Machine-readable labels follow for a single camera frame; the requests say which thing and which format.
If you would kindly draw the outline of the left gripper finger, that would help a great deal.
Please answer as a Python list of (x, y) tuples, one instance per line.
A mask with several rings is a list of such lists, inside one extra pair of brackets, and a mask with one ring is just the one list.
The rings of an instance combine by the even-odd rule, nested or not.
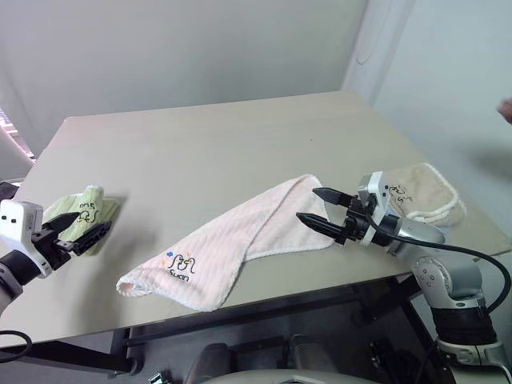
[(59, 214), (42, 225), (44, 230), (64, 231), (67, 230), (77, 219), (79, 212), (68, 212)]
[(99, 243), (109, 232), (112, 221), (97, 223), (72, 242), (58, 240), (58, 249), (80, 256)]

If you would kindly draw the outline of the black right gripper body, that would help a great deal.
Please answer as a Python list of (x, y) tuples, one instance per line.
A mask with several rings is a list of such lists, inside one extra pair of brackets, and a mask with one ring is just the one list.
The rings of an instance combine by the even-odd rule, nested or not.
[(346, 240), (360, 241), (361, 244), (372, 243), (376, 232), (366, 218), (366, 208), (357, 196), (341, 192), (335, 204), (347, 208), (346, 218), (340, 229), (336, 242), (344, 244)]

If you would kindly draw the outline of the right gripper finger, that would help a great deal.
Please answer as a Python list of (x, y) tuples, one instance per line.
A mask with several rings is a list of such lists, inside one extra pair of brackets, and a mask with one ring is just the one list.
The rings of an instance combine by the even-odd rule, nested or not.
[(346, 194), (329, 187), (313, 188), (312, 191), (324, 202), (336, 206), (350, 207), (352, 201), (356, 198), (355, 195)]
[(296, 213), (301, 223), (310, 229), (332, 238), (335, 242), (345, 242), (345, 228), (329, 222), (326, 218), (311, 213)]

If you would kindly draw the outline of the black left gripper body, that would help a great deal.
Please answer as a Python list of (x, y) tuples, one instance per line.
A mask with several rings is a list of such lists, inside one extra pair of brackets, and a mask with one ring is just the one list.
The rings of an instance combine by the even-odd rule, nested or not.
[(58, 270), (71, 260), (70, 254), (57, 245), (58, 232), (50, 229), (42, 229), (31, 235), (31, 242), (37, 252), (46, 260), (46, 264), (52, 270)]

